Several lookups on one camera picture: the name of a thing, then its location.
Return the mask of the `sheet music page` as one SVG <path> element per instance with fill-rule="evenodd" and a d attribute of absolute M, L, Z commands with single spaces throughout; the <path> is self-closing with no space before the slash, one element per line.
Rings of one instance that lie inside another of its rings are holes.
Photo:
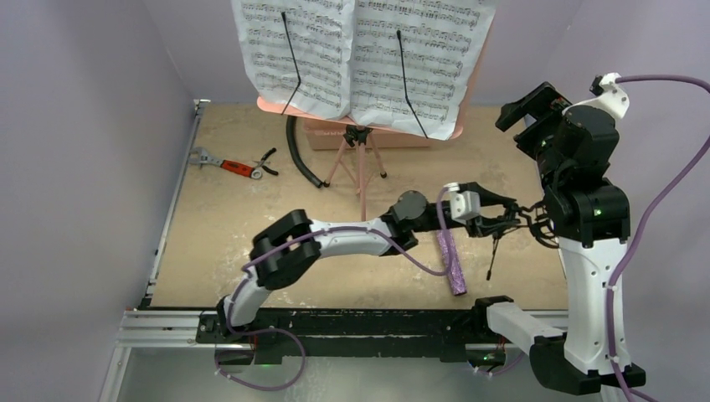
<path fill-rule="evenodd" d="M 358 1 L 350 118 L 446 141 L 457 132 L 495 1 Z"/>
<path fill-rule="evenodd" d="M 327 120 L 351 110 L 353 1 L 233 1 L 244 68 L 267 102 Z"/>

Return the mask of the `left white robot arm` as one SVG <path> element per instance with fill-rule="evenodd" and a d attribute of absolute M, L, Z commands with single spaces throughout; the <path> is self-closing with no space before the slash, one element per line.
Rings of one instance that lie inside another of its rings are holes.
<path fill-rule="evenodd" d="M 361 222 L 310 219 L 295 209 L 258 233 L 234 292 L 217 305 L 217 331 L 228 342 L 247 337 L 271 292 L 298 281 L 318 260 L 344 255 L 406 255 L 416 234 L 463 228 L 473 238 L 498 237 L 518 225 L 517 202 L 478 183 L 450 183 L 431 203 L 409 190 L 382 215 Z"/>

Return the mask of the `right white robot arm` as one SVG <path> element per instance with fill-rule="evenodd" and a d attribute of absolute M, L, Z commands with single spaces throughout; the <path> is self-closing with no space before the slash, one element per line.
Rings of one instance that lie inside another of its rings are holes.
<path fill-rule="evenodd" d="M 592 99 L 574 104 L 542 83 L 505 104 L 496 120 L 505 131 L 532 118 L 514 140 L 538 165 L 541 205 L 566 276 L 567 328 L 552 327 L 501 296 L 479 300 L 482 311 L 470 319 L 476 338 L 502 336 L 528 356 L 543 387 L 572 395 L 646 383 L 646 371 L 625 346 L 622 281 L 615 274 L 627 251 L 630 203 L 605 177 L 628 98 L 611 79 L 600 79 L 592 91 Z"/>

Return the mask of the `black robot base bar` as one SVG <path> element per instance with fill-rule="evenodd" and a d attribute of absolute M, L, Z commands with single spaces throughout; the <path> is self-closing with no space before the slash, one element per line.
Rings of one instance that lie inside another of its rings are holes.
<path fill-rule="evenodd" d="M 245 361 L 278 364 L 286 356 L 437 358 L 443 363 L 502 366 L 513 346 L 489 331 L 475 308 L 454 310 L 260 309 L 230 332 L 217 313 L 200 315 L 196 341 L 221 350 L 245 347 Z"/>

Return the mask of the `pink folding music stand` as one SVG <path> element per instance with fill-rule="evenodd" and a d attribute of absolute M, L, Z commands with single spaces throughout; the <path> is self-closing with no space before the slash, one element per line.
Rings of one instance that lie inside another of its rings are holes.
<path fill-rule="evenodd" d="M 465 104 L 466 101 L 468 100 L 469 95 L 470 95 L 470 93 L 471 93 L 472 83 L 473 83 L 473 80 L 474 80 L 474 78 L 475 78 L 475 74 L 476 74 L 477 69 L 478 69 L 478 62 L 477 62 L 477 65 L 476 65 L 475 72 L 474 72 L 474 74 L 473 74 L 472 77 L 471 77 L 470 87 L 469 87 L 469 93 L 468 93 L 468 95 L 467 95 L 467 99 L 464 101 L 464 103 L 463 103 L 463 105 L 462 105 L 462 107 L 461 107 L 461 113 L 462 113 L 462 109 L 463 109 L 463 107 L 464 107 L 464 104 Z M 305 112 L 299 111 L 299 110 L 297 110 L 297 109 L 294 108 L 294 107 L 289 107 L 289 108 L 287 108 L 287 109 L 284 109 L 284 108 L 282 108 L 282 106 L 280 106 L 280 105 L 277 105 L 277 104 L 274 104 L 274 103 L 270 103 L 270 102 L 267 102 L 267 101 L 263 100 L 260 96 L 258 97 L 257 103 L 258 103 L 259 108 L 260 108 L 261 110 L 263 110 L 263 111 L 272 112 L 272 113 L 279 113 L 279 114 L 281 114 L 281 115 L 287 115 L 287 116 L 289 116 L 289 117 L 291 117 L 291 118 L 300 117 L 300 118 L 303 118 L 303 119 L 314 119 L 314 120 L 321 120 L 321 121 L 339 122 L 339 123 L 345 124 L 345 125 L 346 125 L 346 128 L 347 128 L 348 126 L 355 126 L 355 127 L 358 127 L 358 128 L 367 130 L 367 131 L 368 131 L 368 135 L 367 135 L 367 137 L 366 137 L 365 140 L 363 140 L 363 141 L 357 140 L 357 141 L 354 141 L 354 142 L 352 143 L 352 148 L 353 148 L 353 149 L 355 150 L 355 152 L 356 152 L 356 166 L 355 166 L 355 168 L 352 168 L 352 169 L 348 169 L 348 170 L 347 170 L 347 175 L 350 177 L 350 179 L 352 179 L 352 182 L 353 182 L 353 184 L 354 184 L 354 186 L 355 186 L 355 189 L 356 189 L 357 191 L 361 191 L 361 190 L 363 190 L 364 188 L 366 188 L 366 187 L 368 186 L 368 181 L 369 181 L 369 179 L 370 179 L 370 177 L 371 177 L 371 174 L 370 174 L 370 172 L 368 171 L 367 165 L 366 165 L 366 163 L 365 163 L 365 161 L 364 161 L 365 156 L 366 156 L 369 152 L 377 152 L 377 151 L 378 151 L 378 146 L 376 145 L 376 142 L 374 141 L 374 139 L 373 139 L 373 137 L 370 135 L 370 133 L 371 133 L 374 129 L 387 130 L 387 131 L 395 131 L 395 130 L 393 130 L 393 129 L 384 128 L 384 127 L 379 127 L 379 126 L 361 126 L 361 125 L 357 124 L 355 121 L 353 121 L 353 120 L 350 118 L 350 116 L 349 116 L 350 112 L 349 112 L 347 115 L 345 115 L 344 117 L 342 117 L 342 118 L 335 119 L 335 120 L 327 120 L 327 119 L 324 119 L 324 118 L 321 118 L 321 117 L 318 117 L 318 116 L 314 116 L 314 115 L 307 114 L 307 113 L 305 113 Z M 456 134 L 455 134 L 453 137 L 456 137 L 456 136 L 460 135 L 460 133 L 461 133 L 461 131 L 462 131 L 461 126 L 460 126 L 460 116 L 461 116 L 461 113 L 460 113 L 459 118 L 458 118 L 458 121 L 457 121 L 457 132 L 456 132 Z"/>

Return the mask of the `black microphone tripod stand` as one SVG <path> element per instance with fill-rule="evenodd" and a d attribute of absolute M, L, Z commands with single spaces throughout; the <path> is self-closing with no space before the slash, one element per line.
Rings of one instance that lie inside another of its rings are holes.
<path fill-rule="evenodd" d="M 500 240 L 512 232 L 526 229 L 540 245 L 553 250 L 559 248 L 558 240 L 553 233 L 553 222 L 542 201 L 530 207 L 516 203 L 507 205 L 502 215 L 495 218 L 477 217 L 474 219 L 474 224 L 474 237 L 492 238 L 491 262 L 486 272 L 486 281 L 491 279 Z"/>

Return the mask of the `purple glitter microphone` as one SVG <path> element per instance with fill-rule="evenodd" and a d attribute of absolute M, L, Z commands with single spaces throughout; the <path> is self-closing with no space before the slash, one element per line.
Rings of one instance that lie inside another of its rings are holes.
<path fill-rule="evenodd" d="M 439 230 L 436 233 L 442 260 L 447 268 L 447 279 L 453 296 L 463 296 L 467 293 L 466 280 L 461 268 L 460 258 L 455 240 L 449 231 Z"/>

